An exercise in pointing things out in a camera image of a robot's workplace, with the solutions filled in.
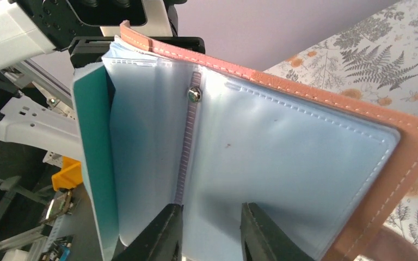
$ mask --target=white stitching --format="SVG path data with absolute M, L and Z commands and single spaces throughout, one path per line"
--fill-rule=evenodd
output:
M 138 42 L 138 41 L 136 41 L 135 39 L 133 39 L 132 37 L 130 37 L 130 36 L 128 36 L 128 35 L 126 35 L 126 34 L 121 34 L 121 36 L 124 36 L 124 37 L 126 37 L 126 38 L 128 38 L 128 39 L 130 39 L 130 40 L 132 40 L 133 42 L 135 42 L 135 43 L 137 43 L 137 44 L 139 44 L 139 45 L 141 45 L 141 46 L 144 46 L 144 47 L 146 47 L 146 48 L 150 48 L 150 46 L 147 46 L 147 45 L 144 45 L 144 44 L 142 44 L 142 43 L 140 43 L 140 42 Z M 200 63 L 203 63 L 203 64 L 205 64 L 205 65 L 209 65 L 210 67 L 213 67 L 214 68 L 214 66 L 212 65 L 212 64 L 210 64 L 210 63 L 208 63 L 208 62 L 205 62 L 205 61 L 202 61 L 202 60 L 197 60 L 197 59 L 194 59 L 194 58 L 190 58 L 190 57 L 187 57 L 187 56 L 183 56 L 183 55 L 181 55 L 181 54 L 177 54 L 177 53 L 171 53 L 171 52 L 169 52 L 169 51 L 165 51 L 165 50 L 163 50 L 163 49 L 158 49 L 158 48 L 156 48 L 156 47 L 153 47 L 153 50 L 155 50 L 155 51 L 158 51 L 158 52 L 161 52 L 161 53 L 169 53 L 169 54 L 172 54 L 172 55 L 176 55 L 177 57 L 180 57 L 180 58 L 182 58 L 182 57 L 184 57 L 184 58 L 186 58 L 186 59 L 188 59 L 188 60 L 190 60 L 190 61 L 198 61 L 198 62 L 200 62 Z M 240 72 L 236 72 L 236 71 L 233 71 L 233 70 L 225 70 L 225 71 L 228 71 L 228 72 L 230 72 L 230 73 L 235 73 L 235 74 L 237 74 L 237 75 L 240 75 L 240 76 L 243 76 L 243 77 L 246 77 L 247 79 L 249 79 L 249 80 L 251 80 L 251 81 L 253 81 L 253 82 L 257 82 L 257 83 L 260 83 L 260 84 L 265 84 L 264 82 L 262 82 L 262 81 L 260 81 L 260 80 L 256 80 L 256 79 L 253 79 L 253 78 L 251 78 L 250 76 L 248 76 L 248 75 L 246 75 L 246 74 L 241 74 Z M 267 84 L 268 86 L 271 86 L 271 87 L 274 87 L 274 88 L 277 88 L 277 89 L 281 89 L 281 90 L 284 90 L 284 88 L 282 88 L 281 86 L 273 86 L 272 84 L 270 84 L 270 83 L 268 83 Z M 286 88 L 285 89 L 287 92 L 289 92 L 289 93 L 294 93 L 294 94 L 297 94 L 297 95 L 300 95 L 300 96 L 305 96 L 305 97 L 309 97 L 309 98 L 312 98 L 312 99 L 314 99 L 314 100 L 317 100 L 317 101 L 320 101 L 320 102 L 323 102 L 323 100 L 321 100 L 321 99 L 319 99 L 318 97 L 315 97 L 315 96 L 311 96 L 311 95 L 308 95 L 308 94 L 302 94 L 302 93 L 300 93 L 300 92 L 298 92 L 298 91 L 294 91 L 294 92 L 292 92 L 291 91 L 291 89 L 289 89 L 289 88 Z M 330 103 L 330 104 L 333 104 L 333 105 L 336 105 L 336 106 L 338 106 L 338 107 L 341 107 L 341 108 L 346 108 L 346 109 L 350 109 L 350 110 L 353 110 L 353 111 L 360 111 L 360 112 L 362 112 L 362 113 L 364 113 L 364 114 L 367 114 L 367 115 L 372 115 L 372 116 L 376 116 L 376 117 L 378 117 L 378 118 L 382 118 L 382 119 L 387 119 L 387 120 L 390 120 L 390 121 L 395 121 L 395 122 L 398 122 L 398 123 L 401 123 L 401 124 L 405 124 L 405 125 L 407 125 L 407 126 L 409 126 L 409 127 L 413 127 L 413 125 L 411 124 L 411 123 L 404 123 L 403 121 L 401 121 L 401 120 L 397 120 L 397 119 L 393 119 L 393 118 L 386 118 L 386 117 L 384 117 L 384 116 L 381 116 L 381 115 L 375 115 L 375 114 L 372 114 L 372 113 L 369 113 L 369 112 L 367 112 L 367 111 L 361 111 L 361 109 L 359 109 L 359 108 L 355 108 L 355 109 L 353 109 L 352 107 L 350 107 L 350 106 L 348 106 L 348 105 L 340 105 L 340 104 L 338 104 L 338 103 L 336 103 L 336 102 L 333 102 L 333 101 L 329 101 L 329 100 L 324 100 L 324 102 L 326 102 L 326 103 Z M 395 192 L 401 187 L 401 185 L 403 184 L 403 182 L 406 180 L 406 178 L 409 176 L 409 174 L 411 173 L 411 171 L 413 170 L 413 168 L 416 166 L 418 164 L 418 158 L 417 158 L 417 160 L 416 160 L 416 162 L 414 162 L 414 164 L 411 166 L 411 168 L 408 170 L 408 172 L 406 172 L 406 174 L 403 176 L 403 178 L 398 182 L 398 184 L 397 184 L 397 187 L 395 188 L 395 190 L 390 194 L 390 196 L 385 200 L 385 202 L 384 202 L 384 204 L 382 204 L 382 206 L 379 208 L 379 210 L 376 212 L 376 214 L 372 217 L 372 219 L 368 222 L 368 224 L 367 224 L 367 226 L 365 227 L 365 229 L 361 232 L 361 234 L 360 234 L 360 236 L 358 237 L 358 238 L 356 238 L 355 239 L 355 241 L 353 242 L 353 244 L 351 245 L 351 247 L 348 249 L 348 251 L 345 253 L 345 255 L 343 256 L 343 258 L 341 259 L 341 261 L 343 261 L 346 257 L 347 257 L 347 255 L 350 253 L 350 251 L 355 247 L 355 245 L 358 243 L 358 241 L 363 237 L 363 235 L 365 235 L 365 233 L 366 233 L 366 231 L 371 227 L 371 225 L 372 225 L 372 222 L 374 222 L 374 220 L 380 215 L 380 213 L 382 212 L 382 210 L 385 208 L 385 205 L 390 201 L 390 199 L 393 197 L 393 195 L 395 194 Z
M 357 133 L 357 134 L 360 134 L 360 135 L 363 135 L 363 136 L 366 136 L 366 137 L 368 137 L 368 138 L 370 138 L 370 139 L 373 139 L 373 140 L 376 140 L 376 141 L 379 141 L 379 142 L 381 142 L 381 143 L 384 143 L 385 144 L 385 148 L 387 148 L 388 147 L 388 144 L 385 142 L 385 140 L 383 139 L 383 140 L 379 140 L 379 139 L 376 139 L 375 137 L 373 137 L 371 134 L 368 134 L 368 133 L 365 133 L 365 132 L 363 132 L 363 131 L 361 131 L 361 130 L 358 130 L 358 129 L 356 129 L 356 128 L 352 128 L 352 127 L 350 127 L 350 126 L 348 126 L 348 125 L 344 125 L 344 124 L 341 124 L 341 123 L 339 123 L 339 122 L 337 122 L 337 121 L 334 121 L 334 120 L 331 120 L 331 119 L 328 119 L 327 117 L 325 117 L 325 116 L 320 116 L 320 115 L 317 115 L 317 114 L 314 114 L 314 113 L 312 113 L 312 112 L 309 112 L 309 111 L 307 111 L 307 110 L 305 110 L 305 109 L 301 109 L 300 107 L 296 107 L 296 106 L 293 106 L 292 104 L 288 104 L 288 103 L 286 103 L 286 102 L 282 102 L 282 101 L 278 101 L 278 100 L 276 100 L 275 98 L 272 98 L 272 97 L 270 97 L 270 96 L 267 96 L 267 95 L 264 95 L 264 94 L 261 94 L 261 93 L 259 93 L 259 92 L 256 92 L 256 91 L 254 91 L 254 90 L 251 90 L 251 89 L 248 89 L 248 88 L 245 88 L 245 87 L 240 87 L 240 90 L 241 91 L 244 91 L 244 92 L 247 92 L 247 93 L 249 93 L 249 94 L 252 94 L 252 95 L 255 95 L 255 96 L 258 96 L 258 97 L 261 97 L 261 98 L 265 98 L 266 100 L 270 100 L 271 102 L 274 102 L 274 103 L 277 103 L 277 104 L 279 104 L 279 105 L 283 105 L 284 107 L 288 107 L 288 108 L 290 108 L 290 109 L 292 109 L 292 110 L 296 110 L 296 111 L 298 111 L 298 112 L 300 112 L 300 113 L 303 113 L 303 114 L 306 114 L 306 115 L 309 115 L 309 116 L 312 116 L 312 117 L 315 117 L 315 118 L 317 118 L 317 119 L 319 119 L 319 120 L 322 120 L 322 121 L 325 121 L 325 122 L 329 122 L 329 123 L 331 123 L 332 125 L 336 125 L 336 126 L 338 126 L 338 127 L 340 127 L 340 128 L 344 128 L 344 129 L 346 129 L 346 130 L 349 130 L 349 131 L 351 131 L 351 132 L 354 132 L 354 133 Z M 373 168 L 373 170 L 372 170 L 372 172 L 369 174 L 369 176 L 368 176 L 368 178 L 364 181 L 364 183 L 361 185 L 361 187 L 360 187 L 360 189 L 356 192 L 356 194 L 353 196 L 353 198 L 352 198 L 352 200 L 345 206 L 345 208 L 343 209 L 343 211 L 339 214 L 339 216 L 336 218 L 336 220 L 335 220 L 335 222 L 332 224 L 332 227 L 335 227 L 336 226 L 336 223 L 338 222 L 338 220 L 342 217 L 342 215 L 348 210 L 348 208 L 353 204 L 353 202 L 358 198 L 358 196 L 361 194 L 361 192 L 363 191 L 363 188 L 365 188 L 366 187 L 366 184 L 368 183 L 368 181 L 374 176 L 374 174 L 379 170 L 379 167 L 380 167 L 380 165 L 382 164 L 382 161 L 387 157 L 387 154 L 389 153 L 389 149 L 386 149 L 385 150 L 385 152 L 384 152 L 384 154 L 382 155 L 382 157 L 381 157 L 381 159 L 379 160 L 379 162 L 376 164 L 376 166 Z M 320 246 L 318 247 L 318 250 L 317 250 L 317 252 L 319 252 L 319 250 L 322 248 L 322 245 L 324 244 L 324 243 L 321 243 L 320 244 Z

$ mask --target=open wallet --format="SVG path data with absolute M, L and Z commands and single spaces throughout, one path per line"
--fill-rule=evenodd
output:
M 418 179 L 418 117 L 120 31 L 107 79 L 73 87 L 100 237 L 128 245 L 176 203 L 183 255 L 242 260 L 240 206 L 255 202 L 314 260 L 354 260 Z M 86 99 L 99 82 L 110 99 Z M 93 102 L 108 113 L 85 116 Z

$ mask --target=orange flower print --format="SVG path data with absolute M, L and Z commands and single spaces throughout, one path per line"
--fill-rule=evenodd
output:
M 413 186 L 406 193 L 406 197 L 417 198 L 418 197 L 418 181 L 416 181 Z
M 315 56 L 317 54 L 317 52 L 316 51 L 311 51 L 311 52 L 309 52 L 307 55 L 308 55 L 308 57 L 313 57 L 313 56 Z
M 409 94 L 411 95 L 410 97 L 402 98 L 401 100 L 405 101 L 405 102 L 416 102 L 416 101 L 418 101 L 418 91 L 417 92 L 409 91 Z
M 343 90 L 340 94 L 342 94 L 344 96 L 347 96 L 347 97 L 350 97 L 350 98 L 357 99 L 357 100 L 359 100 L 363 97 L 363 94 L 358 89 Z
M 287 59 L 286 61 L 292 62 L 292 61 L 294 61 L 296 59 L 297 59 L 297 54 L 294 55 L 293 57 L 289 57 L 289 59 Z
M 379 98 L 379 99 L 377 99 L 377 103 L 378 103 L 380 106 L 388 106 L 388 105 L 390 105 L 390 104 L 392 103 L 392 99 L 390 99 L 390 98 L 388 98 L 388 97 L 385 97 L 385 98 Z
M 292 67 L 299 67 L 300 65 L 302 65 L 304 63 L 304 60 L 302 60 L 301 58 L 297 58 L 291 61 L 291 66 Z

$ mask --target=white wall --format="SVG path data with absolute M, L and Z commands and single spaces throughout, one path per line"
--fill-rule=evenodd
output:
M 396 2 L 188 0 L 177 6 L 179 35 L 203 38 L 208 55 L 265 70 Z M 67 53 L 34 60 L 70 85 L 73 69 Z

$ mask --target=yellow object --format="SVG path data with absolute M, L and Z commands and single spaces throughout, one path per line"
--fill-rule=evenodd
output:
M 81 183 L 81 162 L 63 157 L 62 170 L 52 175 L 53 189 L 73 189 Z

